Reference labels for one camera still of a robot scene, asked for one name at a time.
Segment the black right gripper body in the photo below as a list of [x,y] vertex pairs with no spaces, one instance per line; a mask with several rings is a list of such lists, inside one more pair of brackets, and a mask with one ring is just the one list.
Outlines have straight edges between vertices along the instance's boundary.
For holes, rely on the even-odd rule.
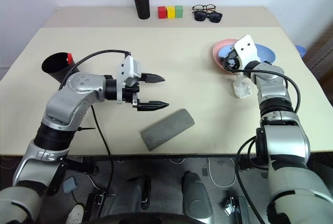
[[231,74],[237,73],[240,68],[240,61],[235,50],[232,50],[227,54],[226,65],[223,65],[223,68]]

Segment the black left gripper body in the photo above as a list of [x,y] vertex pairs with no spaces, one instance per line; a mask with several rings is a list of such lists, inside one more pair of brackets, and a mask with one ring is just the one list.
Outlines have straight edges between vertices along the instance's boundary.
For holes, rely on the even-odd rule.
[[139,82],[133,86],[127,86],[122,89],[122,100],[126,103],[131,103],[134,108],[140,108],[140,100],[138,98]]

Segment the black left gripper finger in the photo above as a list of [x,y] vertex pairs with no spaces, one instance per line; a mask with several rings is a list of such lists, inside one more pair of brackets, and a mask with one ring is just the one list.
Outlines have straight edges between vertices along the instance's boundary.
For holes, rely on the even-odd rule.
[[156,111],[168,107],[170,104],[163,101],[140,102],[138,100],[137,111]]
[[159,83],[159,82],[164,82],[165,79],[157,74],[142,73],[141,81],[145,83]]

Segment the grey glasses case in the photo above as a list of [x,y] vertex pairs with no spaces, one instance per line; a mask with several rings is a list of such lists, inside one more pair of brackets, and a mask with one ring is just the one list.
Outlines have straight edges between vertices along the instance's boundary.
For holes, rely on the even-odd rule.
[[186,109],[158,120],[140,131],[140,135],[149,151],[156,149],[185,130],[194,126],[195,121]]

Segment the blue plastic plate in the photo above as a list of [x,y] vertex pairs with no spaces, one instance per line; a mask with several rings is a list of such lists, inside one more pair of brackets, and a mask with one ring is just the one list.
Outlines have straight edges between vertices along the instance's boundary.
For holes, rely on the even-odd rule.
[[[269,63],[274,63],[274,61],[276,60],[276,56],[271,49],[257,43],[255,43],[255,46],[258,51],[258,57],[261,59],[262,62],[267,61]],[[232,49],[232,44],[225,45],[218,50],[217,55],[219,57],[225,57],[231,51],[231,49]]]

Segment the pink plastic plate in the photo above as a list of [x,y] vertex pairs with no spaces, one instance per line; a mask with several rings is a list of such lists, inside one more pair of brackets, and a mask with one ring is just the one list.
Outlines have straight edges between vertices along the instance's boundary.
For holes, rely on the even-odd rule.
[[[222,40],[222,41],[219,41],[219,42],[217,42],[214,46],[213,46],[213,61],[215,62],[215,64],[223,71],[223,72],[225,72],[225,73],[228,73],[228,74],[231,74],[231,73],[229,73],[229,72],[227,72],[227,71],[225,71],[224,70],[224,68],[223,68],[223,66],[220,64],[220,61],[219,61],[219,57],[218,57],[218,55],[217,55],[217,52],[218,52],[218,50],[220,49],[220,48],[222,48],[223,46],[225,46],[225,45],[229,45],[229,44],[232,44],[232,49],[231,49],[231,51],[233,50],[233,44],[235,43],[235,42],[237,42],[238,41],[238,39],[231,39],[231,38],[228,38],[228,39],[224,39],[224,40]],[[237,73],[234,73],[234,74],[232,74],[232,75],[238,75],[238,74],[243,74],[244,75],[244,72],[238,72],[237,71]]]

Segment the black sunglasses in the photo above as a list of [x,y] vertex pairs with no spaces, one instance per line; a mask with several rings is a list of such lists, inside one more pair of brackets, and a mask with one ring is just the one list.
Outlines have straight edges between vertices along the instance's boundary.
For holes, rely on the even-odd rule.
[[195,11],[194,19],[196,21],[202,22],[206,19],[209,19],[212,23],[219,23],[223,17],[223,14],[219,12],[204,12],[204,11]]

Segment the clear lens black glasses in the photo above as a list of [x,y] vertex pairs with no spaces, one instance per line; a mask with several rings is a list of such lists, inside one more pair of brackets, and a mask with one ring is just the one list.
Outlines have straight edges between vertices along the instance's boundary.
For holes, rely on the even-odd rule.
[[207,4],[207,5],[195,5],[192,7],[192,11],[203,11],[206,13],[210,13],[210,12],[215,12],[216,11],[216,6],[213,4]]

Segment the blue plastic bin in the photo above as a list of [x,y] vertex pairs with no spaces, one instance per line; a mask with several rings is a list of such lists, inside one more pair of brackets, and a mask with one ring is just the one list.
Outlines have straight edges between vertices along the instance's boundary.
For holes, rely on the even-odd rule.
[[306,55],[306,52],[307,52],[307,51],[306,51],[306,48],[303,47],[303,46],[301,46],[301,45],[295,45],[295,47],[296,47],[296,49],[297,49],[297,51],[298,51],[300,57],[303,59],[304,56]]

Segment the black holder with screwdrivers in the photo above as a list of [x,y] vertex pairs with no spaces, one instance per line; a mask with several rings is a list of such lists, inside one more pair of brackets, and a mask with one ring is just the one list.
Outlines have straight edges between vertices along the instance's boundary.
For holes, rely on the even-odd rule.
[[134,0],[137,15],[140,19],[146,20],[150,17],[149,0]]

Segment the empty black pen cup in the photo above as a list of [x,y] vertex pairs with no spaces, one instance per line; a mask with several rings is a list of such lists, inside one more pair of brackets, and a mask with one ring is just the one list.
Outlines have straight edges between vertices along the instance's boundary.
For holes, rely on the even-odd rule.
[[74,67],[73,60],[71,65],[67,63],[67,52],[58,52],[47,57],[42,63],[42,71],[62,83],[67,73]]

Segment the dark rounded shape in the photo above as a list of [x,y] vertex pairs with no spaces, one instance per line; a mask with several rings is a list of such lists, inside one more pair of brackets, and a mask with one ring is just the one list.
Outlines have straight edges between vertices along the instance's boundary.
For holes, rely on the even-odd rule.
[[151,179],[138,175],[128,179],[115,194],[105,200],[100,217],[138,213],[150,205]]
[[212,204],[198,174],[187,171],[182,177],[183,214],[205,224],[214,224]]

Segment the grey blue floor pad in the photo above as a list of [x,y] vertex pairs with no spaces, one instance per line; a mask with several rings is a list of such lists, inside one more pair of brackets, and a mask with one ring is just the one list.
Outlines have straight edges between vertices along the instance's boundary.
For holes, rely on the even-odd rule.
[[78,187],[75,177],[70,177],[63,182],[64,193],[70,193]]

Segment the black metal table frame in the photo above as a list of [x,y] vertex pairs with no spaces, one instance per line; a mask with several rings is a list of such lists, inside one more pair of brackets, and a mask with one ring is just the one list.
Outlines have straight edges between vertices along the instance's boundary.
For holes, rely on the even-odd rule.
[[174,164],[181,164],[184,160],[189,158],[211,158],[211,157],[224,157],[231,158],[234,163],[236,163],[235,155],[112,155],[108,156],[70,156],[69,158],[64,159],[64,162],[67,165],[67,168],[70,170],[77,171],[79,173],[86,173],[88,175],[92,175],[97,173],[97,162],[101,161],[109,161],[111,164],[111,170],[113,170],[114,161],[127,161],[127,160],[171,160]]

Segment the black metal foot bracket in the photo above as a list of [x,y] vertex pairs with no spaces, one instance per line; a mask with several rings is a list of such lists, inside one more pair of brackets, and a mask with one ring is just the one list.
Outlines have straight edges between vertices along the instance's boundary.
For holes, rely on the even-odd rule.
[[224,209],[226,215],[233,219],[233,224],[250,224],[248,205],[243,196],[230,196]]
[[83,221],[105,217],[116,198],[116,194],[90,193],[86,200]]

